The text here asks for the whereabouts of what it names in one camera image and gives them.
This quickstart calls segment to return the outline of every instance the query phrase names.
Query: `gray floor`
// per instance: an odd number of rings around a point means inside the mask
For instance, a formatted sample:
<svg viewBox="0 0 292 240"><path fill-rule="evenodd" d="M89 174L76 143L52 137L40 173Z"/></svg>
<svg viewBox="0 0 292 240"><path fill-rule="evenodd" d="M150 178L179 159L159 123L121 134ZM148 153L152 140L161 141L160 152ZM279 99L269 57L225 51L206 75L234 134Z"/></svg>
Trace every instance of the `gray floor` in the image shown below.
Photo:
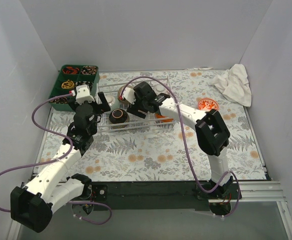
<svg viewBox="0 0 292 240"><path fill-rule="evenodd" d="M92 212L102 220L108 212ZM241 202L225 220L191 209L116 210L105 225L74 218L70 206L58 210L41 233L22 227L19 240L286 240L287 235L275 202Z"/></svg>

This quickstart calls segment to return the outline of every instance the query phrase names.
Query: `dish rack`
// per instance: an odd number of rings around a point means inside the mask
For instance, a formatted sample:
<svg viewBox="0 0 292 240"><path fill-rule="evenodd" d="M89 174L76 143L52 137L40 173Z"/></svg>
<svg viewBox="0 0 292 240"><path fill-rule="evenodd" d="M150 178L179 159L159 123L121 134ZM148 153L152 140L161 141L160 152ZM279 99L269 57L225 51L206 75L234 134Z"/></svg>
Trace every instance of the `dish rack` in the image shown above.
<svg viewBox="0 0 292 240"><path fill-rule="evenodd" d="M169 77L158 79L158 80L161 81L163 84L167 85L169 88L171 88ZM153 89L159 84L158 82L156 82L154 80L145 78L144 80L134 81L129 85L134 87L134 86L136 86L137 84L139 84L141 82L149 83L149 85ZM115 84L109 84L109 85L98 85L97 86L97 88L98 88L97 92L103 92L105 94L105 96L106 95L111 95L111 96L114 96L117 99L117 94L118 94L119 88L124 86L125 84L126 83L121 82L121 83L115 83ZM119 108L127 111L128 105L120 103L120 107ZM100 119L100 123L98 123L98 132L99 133L127 131L127 130L131 130L131 129L148 128L148 127L151 127L151 126L157 126L158 129L170 129L176 123L175 120L173 120L172 122L162 122L162 120L168 120L168 119L171 119L171 118L170 117L165 117L165 118L160 118L160 120L159 120L159 118L156 118L154 113L147 113L145 119L128 113L129 119L130 119L129 122L111 124L110 121L109 121L109 115L110 115L110 112L106 112L106 113L102 114L101 119Z"/></svg>

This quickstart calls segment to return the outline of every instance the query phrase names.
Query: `orange bowl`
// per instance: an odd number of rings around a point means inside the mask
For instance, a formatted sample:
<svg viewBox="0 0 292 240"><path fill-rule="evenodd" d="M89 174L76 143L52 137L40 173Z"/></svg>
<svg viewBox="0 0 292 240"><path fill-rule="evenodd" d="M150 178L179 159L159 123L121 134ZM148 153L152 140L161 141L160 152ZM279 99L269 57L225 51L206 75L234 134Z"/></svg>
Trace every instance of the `orange bowl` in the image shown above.
<svg viewBox="0 0 292 240"><path fill-rule="evenodd" d="M157 114L157 113L155 113L155 116L158 119L164 119L164 118L166 118L166 116L162 116L162 115ZM160 120L160 121L163 122L163 123L171 123L173 120L174 119L171 118L171 119L165 119L165 120Z"/></svg>
<svg viewBox="0 0 292 240"><path fill-rule="evenodd" d="M219 104L214 99L205 97L198 102L198 109L206 112L212 109L219 110Z"/></svg>

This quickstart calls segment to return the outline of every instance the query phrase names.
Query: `orange and white plate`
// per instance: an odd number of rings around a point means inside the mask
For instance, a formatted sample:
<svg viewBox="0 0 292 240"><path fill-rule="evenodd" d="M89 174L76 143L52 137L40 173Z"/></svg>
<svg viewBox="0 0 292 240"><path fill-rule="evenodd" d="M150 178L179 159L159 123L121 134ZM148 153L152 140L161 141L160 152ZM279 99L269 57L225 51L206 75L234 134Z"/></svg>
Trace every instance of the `orange and white plate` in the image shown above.
<svg viewBox="0 0 292 240"><path fill-rule="evenodd" d="M214 99L205 97L198 102L198 109L206 112L212 109L219 110L219 104Z"/></svg>

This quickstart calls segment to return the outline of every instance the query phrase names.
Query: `white cloth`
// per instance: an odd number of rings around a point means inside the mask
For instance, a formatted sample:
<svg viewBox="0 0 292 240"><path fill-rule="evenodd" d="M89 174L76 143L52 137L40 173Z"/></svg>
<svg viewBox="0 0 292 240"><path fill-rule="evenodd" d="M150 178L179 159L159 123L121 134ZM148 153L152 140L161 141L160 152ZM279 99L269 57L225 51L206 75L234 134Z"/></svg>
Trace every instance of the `white cloth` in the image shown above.
<svg viewBox="0 0 292 240"><path fill-rule="evenodd" d="M230 70L212 79L214 85L231 102L237 102L245 107L251 106L251 91L247 72L243 64L235 64Z"/></svg>

